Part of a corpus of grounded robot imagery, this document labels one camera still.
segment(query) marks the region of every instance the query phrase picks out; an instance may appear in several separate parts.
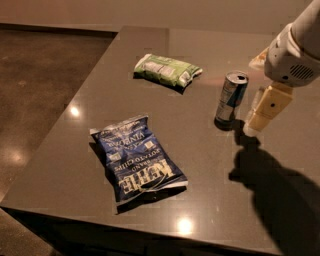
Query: kettle chips bag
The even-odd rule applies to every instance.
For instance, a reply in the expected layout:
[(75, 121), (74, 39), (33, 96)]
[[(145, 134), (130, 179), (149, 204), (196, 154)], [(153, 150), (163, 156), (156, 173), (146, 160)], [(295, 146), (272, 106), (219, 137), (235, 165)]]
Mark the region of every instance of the kettle chips bag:
[(145, 192), (184, 187), (186, 176), (164, 152), (147, 127), (148, 116), (137, 116), (90, 134), (106, 154), (106, 167), (115, 177), (117, 205)]

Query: green snack bag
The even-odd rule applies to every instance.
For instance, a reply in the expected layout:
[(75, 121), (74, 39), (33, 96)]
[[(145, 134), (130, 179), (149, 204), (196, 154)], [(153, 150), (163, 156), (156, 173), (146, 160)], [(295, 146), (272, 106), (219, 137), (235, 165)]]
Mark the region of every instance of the green snack bag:
[(135, 77), (143, 77), (176, 89), (185, 89), (193, 77), (201, 73), (201, 68), (190, 63), (153, 54), (146, 54), (134, 69)]

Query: tiled floor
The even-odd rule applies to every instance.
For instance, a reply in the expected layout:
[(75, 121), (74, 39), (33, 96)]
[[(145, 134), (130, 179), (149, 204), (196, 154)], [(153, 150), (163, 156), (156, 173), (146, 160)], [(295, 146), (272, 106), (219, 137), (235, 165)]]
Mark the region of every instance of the tiled floor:
[[(113, 39), (58, 32), (0, 29), (0, 201)], [(0, 210), (0, 255), (60, 254)]]

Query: gray table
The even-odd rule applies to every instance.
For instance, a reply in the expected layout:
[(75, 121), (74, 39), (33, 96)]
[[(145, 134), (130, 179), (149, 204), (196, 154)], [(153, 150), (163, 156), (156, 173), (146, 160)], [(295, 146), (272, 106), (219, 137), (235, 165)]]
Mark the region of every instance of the gray table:
[[(266, 253), (308, 250), (319, 235), (320, 81), (295, 91), (294, 102), (258, 136), (260, 147), (244, 149), (234, 131), (213, 124), (225, 73), (237, 69), (250, 77), (239, 119), (258, 87), (269, 83), (247, 64), (273, 37), (123, 28), (1, 207)], [(183, 95), (133, 79), (134, 65), (146, 53), (187, 61), (204, 72)], [(78, 116), (72, 115), (73, 107)], [(149, 115), (150, 129), (189, 186), (117, 215), (113, 188), (90, 146), (89, 128), (139, 114)], [(229, 179), (237, 163), (249, 189)], [(179, 230), (183, 219), (190, 223), (189, 232)]]

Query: can lid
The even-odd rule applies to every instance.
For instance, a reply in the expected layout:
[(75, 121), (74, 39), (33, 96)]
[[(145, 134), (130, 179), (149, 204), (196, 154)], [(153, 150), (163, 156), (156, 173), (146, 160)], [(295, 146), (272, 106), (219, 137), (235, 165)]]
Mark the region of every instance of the can lid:
[(234, 84), (247, 84), (249, 81), (248, 75), (242, 71), (231, 71), (227, 74), (227, 78)]

